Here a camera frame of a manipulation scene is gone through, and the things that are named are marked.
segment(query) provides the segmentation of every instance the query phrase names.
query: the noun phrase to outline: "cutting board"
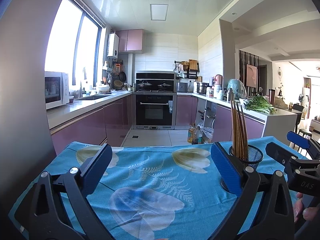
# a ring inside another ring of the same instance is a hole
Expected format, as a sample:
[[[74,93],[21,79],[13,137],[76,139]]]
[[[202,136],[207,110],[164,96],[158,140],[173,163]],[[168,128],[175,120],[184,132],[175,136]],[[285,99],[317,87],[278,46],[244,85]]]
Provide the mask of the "cutting board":
[[[189,59],[189,70],[199,71],[196,60],[194,60],[194,59]]]

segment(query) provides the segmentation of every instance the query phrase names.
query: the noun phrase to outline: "human hand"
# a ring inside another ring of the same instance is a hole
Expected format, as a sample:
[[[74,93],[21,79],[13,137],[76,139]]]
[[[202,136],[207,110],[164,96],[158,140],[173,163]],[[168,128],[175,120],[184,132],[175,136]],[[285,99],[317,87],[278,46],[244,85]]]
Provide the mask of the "human hand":
[[[302,215],[303,218],[307,221],[313,220],[313,218],[316,216],[317,212],[319,211],[319,208],[317,207],[310,207],[303,210],[303,204],[302,204],[302,193],[297,193],[298,200],[293,205],[293,215],[294,215],[294,222],[297,222],[299,220],[298,215],[303,211]]]

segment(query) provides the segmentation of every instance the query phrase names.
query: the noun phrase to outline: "blue tablecloth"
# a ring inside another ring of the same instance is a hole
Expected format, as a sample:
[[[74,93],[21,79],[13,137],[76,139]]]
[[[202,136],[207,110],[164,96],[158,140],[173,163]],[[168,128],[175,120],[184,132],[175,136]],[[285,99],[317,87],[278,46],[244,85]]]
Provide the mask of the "blue tablecloth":
[[[271,141],[299,155],[274,137],[249,140],[249,144],[264,154],[258,172],[272,174],[275,170],[284,170],[266,155],[265,147]],[[221,145],[228,152],[231,142]],[[236,199],[220,186],[221,176],[211,159],[211,146],[113,147],[112,161],[95,192],[87,199],[115,239],[206,240]],[[65,173],[95,155],[99,148],[73,142],[46,170],[52,175]],[[20,225],[13,214],[27,190],[10,212],[18,228]],[[291,192],[293,202],[295,195]],[[250,227],[261,196],[262,193],[257,194],[241,231]],[[67,195],[62,197],[74,228],[82,232]]]

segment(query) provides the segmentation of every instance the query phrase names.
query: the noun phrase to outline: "microwave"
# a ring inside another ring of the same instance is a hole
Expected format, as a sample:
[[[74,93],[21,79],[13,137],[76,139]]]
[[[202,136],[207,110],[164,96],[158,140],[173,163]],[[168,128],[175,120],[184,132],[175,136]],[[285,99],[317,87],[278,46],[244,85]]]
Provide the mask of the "microwave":
[[[69,103],[68,73],[45,71],[44,97],[46,109]]]

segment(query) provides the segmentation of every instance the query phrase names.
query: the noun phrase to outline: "recessed light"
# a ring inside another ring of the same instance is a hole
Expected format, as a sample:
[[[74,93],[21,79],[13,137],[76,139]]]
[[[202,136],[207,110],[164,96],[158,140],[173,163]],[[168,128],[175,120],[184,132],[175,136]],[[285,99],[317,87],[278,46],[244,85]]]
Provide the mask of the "recessed light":
[[[151,21],[165,21],[167,19],[167,4],[150,4]]]

